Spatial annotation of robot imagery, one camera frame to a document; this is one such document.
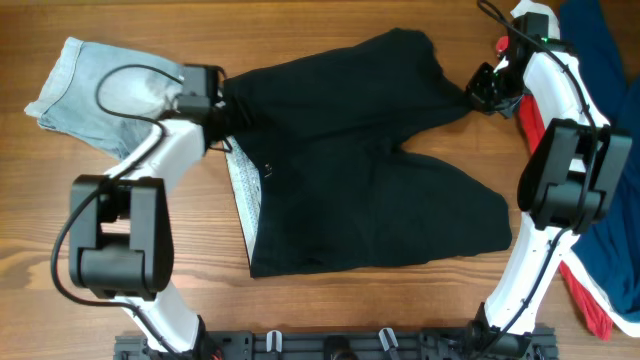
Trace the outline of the black shorts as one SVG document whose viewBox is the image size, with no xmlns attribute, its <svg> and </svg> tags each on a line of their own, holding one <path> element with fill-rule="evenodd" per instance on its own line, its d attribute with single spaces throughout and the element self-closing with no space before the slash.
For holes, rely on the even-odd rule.
<svg viewBox="0 0 640 360">
<path fill-rule="evenodd" d="M 261 189 L 255 278 L 424 264 L 507 249 L 504 198 L 411 136 L 470 107 L 429 38 L 393 29 L 228 79 L 226 117 Z"/>
</svg>

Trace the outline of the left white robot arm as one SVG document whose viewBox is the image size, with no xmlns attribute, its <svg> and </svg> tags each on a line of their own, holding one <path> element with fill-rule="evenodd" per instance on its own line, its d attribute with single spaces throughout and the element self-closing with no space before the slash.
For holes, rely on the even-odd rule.
<svg viewBox="0 0 640 360">
<path fill-rule="evenodd" d="M 59 238 L 69 242 L 69 276 L 92 307 L 124 309 L 156 359 L 220 359 L 221 347 L 171 282 L 174 244 L 167 194 L 211 145 L 232 132 L 218 106 L 180 105 L 120 165 L 81 175 Z"/>
</svg>

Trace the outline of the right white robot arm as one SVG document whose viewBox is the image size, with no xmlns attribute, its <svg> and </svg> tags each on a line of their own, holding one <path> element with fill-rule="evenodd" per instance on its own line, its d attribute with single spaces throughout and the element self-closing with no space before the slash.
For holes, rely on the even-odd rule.
<svg viewBox="0 0 640 360">
<path fill-rule="evenodd" d="M 476 359 L 523 359 L 541 353 L 535 319 L 558 268 L 606 319 L 630 335 L 610 296 L 579 259 L 574 245 L 611 210 L 632 140 L 593 106 L 567 43 L 546 36 L 510 36 L 493 67 L 483 64 L 467 86 L 483 111 L 505 112 L 526 97 L 536 102 L 537 134 L 518 184 L 520 232 L 506 270 L 466 331 L 464 349 Z"/>
</svg>

